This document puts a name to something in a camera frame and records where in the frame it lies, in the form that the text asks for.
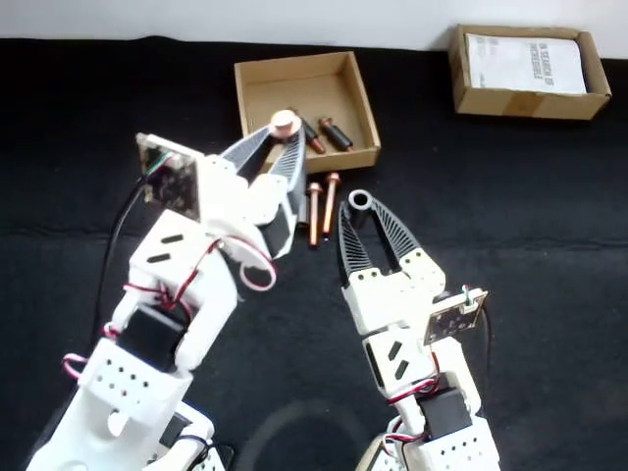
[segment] robotic arm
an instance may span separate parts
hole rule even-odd
[[[271,124],[221,155],[139,134],[148,200],[167,208],[131,257],[126,294],[81,372],[77,391],[28,471],[225,469],[214,427],[183,402],[191,372],[237,305],[227,259],[252,289],[273,286],[305,204],[300,120]],[[255,175],[275,144],[282,154]],[[267,272],[254,283],[249,268]]]
[[[356,228],[371,216],[392,273],[373,265]],[[358,470],[498,471],[481,400],[452,335],[475,327],[487,292],[445,289],[445,274],[409,229],[363,190],[339,210],[342,294],[363,336],[373,377],[399,416],[374,440]]]

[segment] open cardboard box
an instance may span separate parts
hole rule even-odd
[[[587,86],[580,95],[473,88],[465,33],[504,37],[555,37],[578,43]],[[453,101],[458,113],[591,120],[610,99],[610,87],[590,33],[565,27],[458,26],[449,46]]]
[[[235,85],[244,135],[267,125],[273,113],[285,108],[296,110],[317,130],[327,153],[319,155],[308,146],[309,173],[375,165],[380,138],[352,52],[238,63]],[[353,141],[352,151],[336,151],[320,132],[318,121],[326,117]],[[265,170],[277,155],[271,153]]]

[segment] black cloth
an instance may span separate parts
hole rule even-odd
[[[4,469],[17,469],[73,382],[106,235],[137,176],[134,135],[204,152],[240,137],[233,63],[323,47],[0,41]],[[445,53],[357,50],[381,134],[373,169],[342,174],[388,205],[446,271],[490,290],[488,414],[503,470],[624,470],[628,445],[628,64],[590,123],[453,112]],[[158,212],[138,205],[107,286]],[[371,246],[374,239],[367,238]],[[350,470],[393,410],[340,295],[334,242],[304,236],[244,301],[188,399],[239,451],[236,469]],[[481,330],[464,341],[482,386]]]

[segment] white plastic part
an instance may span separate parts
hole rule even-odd
[[[199,260],[222,260],[218,250],[204,255],[214,240],[203,231],[200,224],[166,210],[131,256],[130,281],[136,279],[136,271],[139,271],[143,277],[149,276],[161,281],[169,292],[174,293],[189,277]],[[215,268],[217,272],[213,276],[231,277],[226,265],[222,270],[220,263],[216,262]],[[199,285],[196,277],[185,290],[185,299],[193,305],[200,305],[205,299],[205,293]]]
[[[403,272],[383,276],[377,268],[352,273],[342,294],[362,336],[429,312],[434,298]]]
[[[432,298],[445,289],[445,272],[422,248],[416,248],[399,260],[401,269]]]
[[[460,342],[449,337],[433,343],[432,350],[439,359],[441,372],[450,373],[452,386],[462,391],[469,413],[477,414],[482,406],[482,399],[464,358]]]
[[[499,455],[486,419],[426,444],[404,448],[408,471],[499,471]]]
[[[67,471],[79,469],[76,466],[86,471],[141,469],[152,456],[191,380],[186,373],[158,372],[102,339],[55,433],[34,455],[27,470]],[[116,434],[110,430],[114,412],[122,413],[119,419],[124,422]]]
[[[214,424],[211,420],[184,402],[180,402],[177,406],[177,413],[190,422],[190,425],[182,430],[181,435],[197,436],[208,444],[212,443]],[[151,457],[151,462],[143,468],[143,471],[186,471],[202,448],[200,442],[192,440],[176,441],[170,449],[159,445]],[[210,449],[207,458],[194,469],[225,471],[215,448]]]
[[[255,179],[249,190],[250,217],[256,226],[271,223],[278,212],[288,222],[289,234],[284,246],[274,258],[281,258],[290,252],[296,229],[297,212],[292,212],[288,201],[288,181],[279,175],[262,174]]]
[[[171,398],[190,383],[189,374],[164,374],[108,339],[98,343],[78,379],[79,386],[146,426],[168,413]]]
[[[373,373],[378,388],[386,398],[436,373],[429,348],[423,346],[421,338],[412,328],[393,326],[363,341],[371,369],[377,368]]]
[[[396,449],[390,446],[388,455],[382,448],[382,436],[376,437],[362,455],[355,471],[405,471]]]
[[[248,181],[236,175],[236,168],[217,155],[208,155],[196,164],[198,204],[202,228],[213,236],[237,236],[270,256],[264,237],[255,226]],[[237,250],[230,256],[240,260]]]

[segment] copper screw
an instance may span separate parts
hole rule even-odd
[[[327,175],[327,200],[325,201],[325,219],[323,219],[323,237],[327,238],[332,231],[332,215],[336,202],[336,188],[340,183],[340,175],[331,172]]]
[[[311,183],[307,187],[310,194],[310,247],[318,246],[318,195],[323,191],[317,183]]]

